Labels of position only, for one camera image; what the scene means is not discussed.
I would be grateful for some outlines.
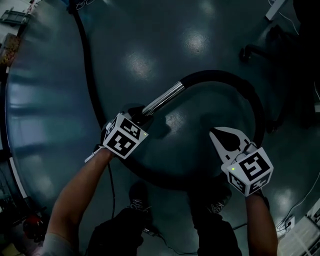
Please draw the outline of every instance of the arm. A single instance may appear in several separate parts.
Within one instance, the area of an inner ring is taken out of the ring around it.
[[[245,199],[248,219],[248,245],[251,256],[276,256],[278,238],[274,221],[259,195],[252,194]]]
[[[47,233],[59,235],[78,248],[79,224],[112,157],[108,149],[101,149],[64,187],[54,204]]]

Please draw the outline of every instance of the reflective floor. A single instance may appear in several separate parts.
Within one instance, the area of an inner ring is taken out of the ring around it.
[[[254,0],[96,0],[85,6],[79,14],[107,119],[130,105],[147,105],[179,79],[208,69],[248,80],[266,117],[276,118],[292,83],[290,71],[259,56],[246,64],[238,58],[240,48],[248,43],[264,46],[275,24],[294,32],[280,16],[268,23],[264,19],[268,9],[268,1]],[[298,24],[290,1],[283,14]],[[50,211],[100,135],[87,91],[79,33],[62,2],[40,4],[10,71],[6,107],[8,138],[21,182]],[[177,184],[194,175],[217,175],[221,162],[209,138],[209,128],[217,126],[241,129],[252,138],[255,127],[250,106],[225,84],[199,84],[156,113],[150,136],[132,156],[141,166],[134,172],[148,172],[154,183],[147,182],[154,224],[179,251],[198,248],[187,195],[156,185],[163,180]],[[263,147],[274,172],[264,192],[276,224],[317,177],[319,131],[318,127],[300,128],[299,115],[293,113],[276,133],[265,135]],[[118,159],[112,160],[111,168],[118,213],[129,204],[129,188],[139,177]],[[235,227],[246,222],[246,210],[244,197],[235,189],[232,192],[222,215]],[[294,211],[296,218],[319,196],[316,186]],[[82,252],[94,227],[111,213],[110,179],[105,172],[80,226]],[[247,228],[235,233],[247,255]],[[138,255],[174,253],[160,239],[144,235]]]

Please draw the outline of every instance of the sneaker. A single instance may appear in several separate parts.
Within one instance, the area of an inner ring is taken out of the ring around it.
[[[232,196],[226,174],[200,182],[189,192],[191,215],[218,214]]]
[[[148,204],[148,191],[146,185],[138,181],[133,184],[129,191],[130,208],[150,214],[150,206]]]

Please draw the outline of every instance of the metal pipe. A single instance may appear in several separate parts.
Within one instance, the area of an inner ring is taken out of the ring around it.
[[[167,90],[164,94],[156,98],[154,101],[152,101],[149,105],[147,105],[142,110],[142,115],[147,117],[154,114],[158,109],[163,107],[166,103],[168,103],[170,100],[172,100],[174,97],[182,93],[186,88],[184,85],[178,81],[176,82],[169,90]]]

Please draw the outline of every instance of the leg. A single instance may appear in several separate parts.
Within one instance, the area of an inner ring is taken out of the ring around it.
[[[137,255],[137,248],[143,243],[141,234],[150,216],[147,188],[143,183],[136,183],[131,187],[129,197],[130,207],[94,229],[88,256]]]
[[[199,235],[200,256],[241,255],[231,225],[218,214],[231,195],[224,173],[189,192],[194,228]]]

